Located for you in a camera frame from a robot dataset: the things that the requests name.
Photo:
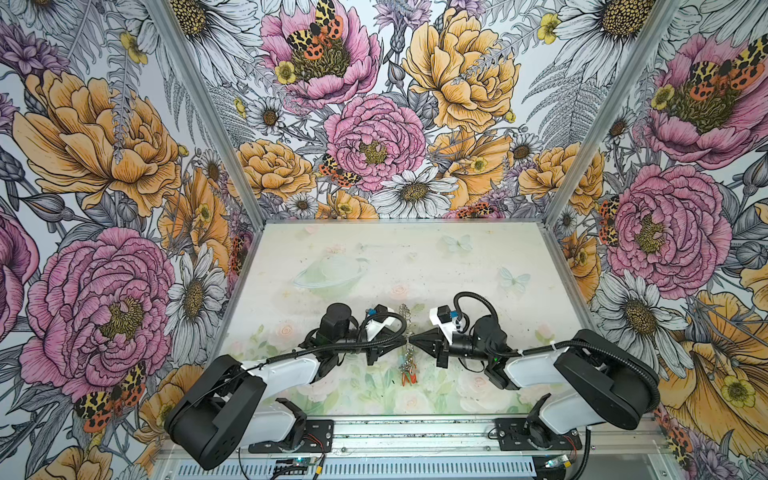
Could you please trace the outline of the metal key organizer plate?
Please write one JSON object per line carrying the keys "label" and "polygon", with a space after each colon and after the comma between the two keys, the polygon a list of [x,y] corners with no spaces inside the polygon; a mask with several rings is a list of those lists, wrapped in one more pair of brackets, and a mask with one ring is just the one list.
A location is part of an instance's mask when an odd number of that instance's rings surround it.
{"label": "metal key organizer plate", "polygon": [[415,359],[415,347],[409,343],[409,337],[413,335],[413,327],[411,326],[411,311],[406,304],[401,304],[398,307],[398,313],[407,322],[406,330],[404,333],[407,337],[407,344],[402,348],[401,363],[398,367],[398,370],[400,374],[402,372],[415,373],[418,378],[418,367]]}

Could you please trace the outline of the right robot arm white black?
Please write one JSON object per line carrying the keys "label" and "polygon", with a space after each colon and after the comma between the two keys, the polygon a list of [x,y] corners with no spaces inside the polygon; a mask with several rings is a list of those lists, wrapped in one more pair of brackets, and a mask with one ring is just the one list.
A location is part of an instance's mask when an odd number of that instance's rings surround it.
{"label": "right robot arm white black", "polygon": [[507,343],[499,321],[478,319],[467,331],[437,320],[411,344],[445,368],[452,358],[483,363],[482,374],[501,390],[555,385],[522,420],[496,423],[500,441],[521,449],[549,450],[572,444],[570,434],[603,423],[634,430],[660,403],[659,377],[643,361],[589,329],[570,340],[518,351]]}

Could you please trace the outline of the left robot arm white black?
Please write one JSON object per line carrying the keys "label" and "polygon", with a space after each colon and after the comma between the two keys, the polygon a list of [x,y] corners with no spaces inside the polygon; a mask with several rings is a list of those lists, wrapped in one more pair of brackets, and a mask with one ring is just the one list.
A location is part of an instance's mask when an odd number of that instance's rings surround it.
{"label": "left robot arm white black", "polygon": [[357,320],[333,303],[296,349],[251,363],[215,358],[167,415],[165,433],[205,470],[244,450],[327,452],[328,435],[285,392],[325,378],[348,355],[374,364],[405,344],[407,327],[383,305]]}

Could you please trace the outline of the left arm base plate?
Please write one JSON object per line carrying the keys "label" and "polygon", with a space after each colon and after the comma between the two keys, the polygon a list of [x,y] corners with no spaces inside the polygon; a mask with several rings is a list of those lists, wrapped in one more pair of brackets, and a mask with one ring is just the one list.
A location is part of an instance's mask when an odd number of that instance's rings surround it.
{"label": "left arm base plate", "polygon": [[247,451],[251,454],[330,453],[334,429],[333,420],[307,420],[294,426],[286,439],[250,444]]}

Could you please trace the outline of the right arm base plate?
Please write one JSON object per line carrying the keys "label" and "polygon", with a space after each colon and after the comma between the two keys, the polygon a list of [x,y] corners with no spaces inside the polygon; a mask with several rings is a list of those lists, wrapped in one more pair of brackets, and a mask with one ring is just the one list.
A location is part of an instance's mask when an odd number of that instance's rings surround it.
{"label": "right arm base plate", "polygon": [[578,451],[582,441],[576,430],[566,434],[553,433],[543,424],[530,423],[522,417],[496,418],[492,438],[501,451]]}

